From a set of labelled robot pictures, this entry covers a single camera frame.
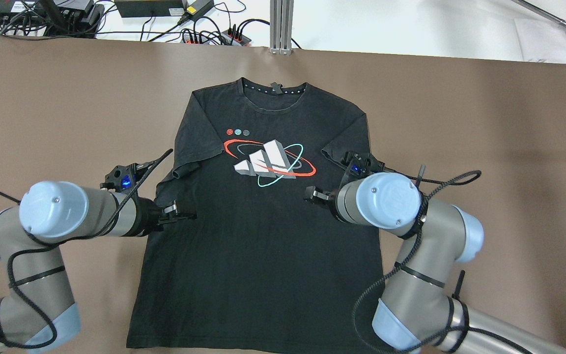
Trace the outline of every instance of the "power adapter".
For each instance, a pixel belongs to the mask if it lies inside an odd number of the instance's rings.
[[[196,22],[210,9],[213,9],[213,0],[196,0],[185,9],[185,13],[188,13],[191,16],[191,20]]]

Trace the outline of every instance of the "t-shirt sleeve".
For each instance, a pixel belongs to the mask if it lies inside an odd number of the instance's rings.
[[[370,152],[366,114],[359,109],[355,111],[359,116],[354,119],[353,123],[321,149],[324,157],[342,168],[346,168],[341,162],[347,151],[355,151],[360,154]]]
[[[176,134],[173,169],[165,180],[180,178],[198,168],[198,161],[222,154],[224,144],[207,117],[202,105],[191,94],[185,115]]]

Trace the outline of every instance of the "black t-shirt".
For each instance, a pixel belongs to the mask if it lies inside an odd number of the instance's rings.
[[[196,220],[148,237],[127,347],[370,353],[355,300],[382,276],[378,230],[303,200],[339,187],[344,152],[368,152],[366,114],[307,83],[247,79],[196,90],[157,204]],[[359,311],[366,336],[382,289]]]

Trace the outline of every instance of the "electronic device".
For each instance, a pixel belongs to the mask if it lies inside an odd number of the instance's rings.
[[[182,16],[186,0],[114,0],[121,17]]]
[[[224,38],[224,44],[237,45],[240,47],[249,45],[250,42],[252,42],[252,39],[248,38],[248,36],[240,34],[237,30],[237,27],[234,25],[233,27],[222,32],[222,38]]]
[[[38,31],[43,36],[67,35],[94,38],[99,20],[104,13],[103,4],[93,0],[0,0],[0,31]]]
[[[185,13],[191,15],[191,20],[197,21],[204,16],[210,9],[213,9],[213,0],[196,0],[185,8]]]

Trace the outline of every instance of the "white paper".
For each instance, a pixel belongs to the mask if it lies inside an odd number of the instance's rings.
[[[516,19],[523,60],[566,63],[566,28],[544,20]]]
[[[169,9],[170,16],[182,16],[185,13],[185,9],[182,7],[173,7]]]
[[[25,3],[29,6],[32,6],[32,5],[34,5],[34,2],[35,1],[26,1]],[[27,9],[27,7],[25,7],[23,2],[15,1],[10,12],[11,13],[20,13],[22,11],[25,11],[26,9]]]

